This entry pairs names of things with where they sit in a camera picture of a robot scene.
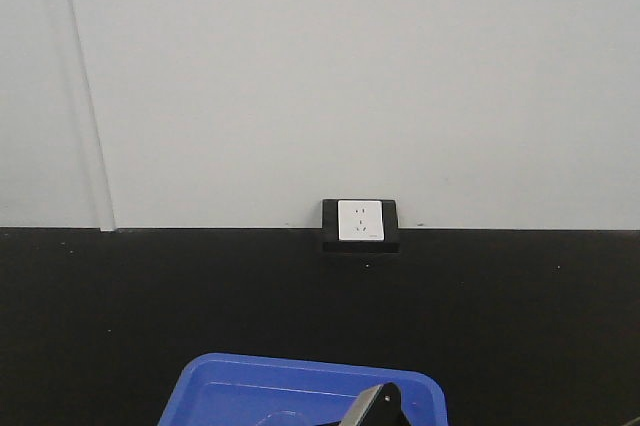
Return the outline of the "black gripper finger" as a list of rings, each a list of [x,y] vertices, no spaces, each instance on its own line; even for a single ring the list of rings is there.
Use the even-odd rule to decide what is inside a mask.
[[[402,410],[402,394],[392,382],[363,390],[349,407],[339,426],[409,425]]]

